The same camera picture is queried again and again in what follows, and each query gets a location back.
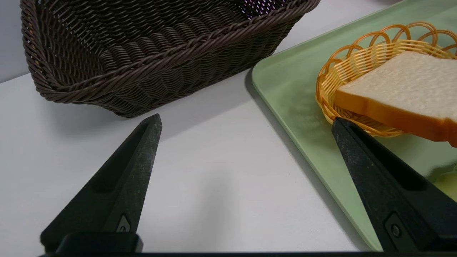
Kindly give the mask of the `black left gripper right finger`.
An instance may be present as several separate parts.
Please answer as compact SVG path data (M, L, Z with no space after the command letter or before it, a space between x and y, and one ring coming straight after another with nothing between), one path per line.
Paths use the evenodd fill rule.
M456 252L454 200L355 123L332 133L384 252Z

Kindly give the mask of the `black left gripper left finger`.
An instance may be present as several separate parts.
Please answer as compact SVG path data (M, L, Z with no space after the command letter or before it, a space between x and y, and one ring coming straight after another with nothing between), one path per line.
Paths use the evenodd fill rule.
M142 120L40 235L46 254L137 254L137 234L162 131Z

